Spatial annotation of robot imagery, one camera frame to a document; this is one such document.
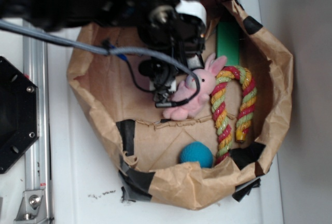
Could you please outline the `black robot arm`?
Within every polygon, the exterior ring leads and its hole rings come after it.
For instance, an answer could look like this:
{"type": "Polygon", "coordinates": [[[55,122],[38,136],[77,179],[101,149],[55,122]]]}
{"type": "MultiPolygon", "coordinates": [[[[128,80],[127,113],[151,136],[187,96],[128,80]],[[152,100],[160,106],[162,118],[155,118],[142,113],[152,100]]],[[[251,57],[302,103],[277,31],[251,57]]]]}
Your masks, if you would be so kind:
{"type": "Polygon", "coordinates": [[[123,60],[149,56],[145,75],[157,107],[183,106],[201,92],[194,70],[203,66],[206,25],[200,0],[1,0],[4,31],[123,60]],[[116,48],[108,40],[93,46],[52,34],[89,23],[135,27],[145,47],[116,48]]]}

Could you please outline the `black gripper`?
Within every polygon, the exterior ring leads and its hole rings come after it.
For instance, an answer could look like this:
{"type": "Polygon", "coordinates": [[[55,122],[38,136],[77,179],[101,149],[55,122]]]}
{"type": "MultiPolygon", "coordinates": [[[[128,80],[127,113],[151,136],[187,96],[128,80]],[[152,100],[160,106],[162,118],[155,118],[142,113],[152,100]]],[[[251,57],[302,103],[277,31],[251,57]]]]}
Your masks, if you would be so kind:
{"type": "Polygon", "coordinates": [[[152,50],[169,56],[151,55],[139,64],[139,72],[150,80],[149,91],[156,107],[176,107],[189,103],[200,92],[194,76],[194,92],[180,100],[171,99],[179,74],[193,75],[202,68],[205,49],[206,9],[200,0],[179,0],[176,6],[162,5],[149,14],[150,25],[138,29],[140,39],[152,50]]]}

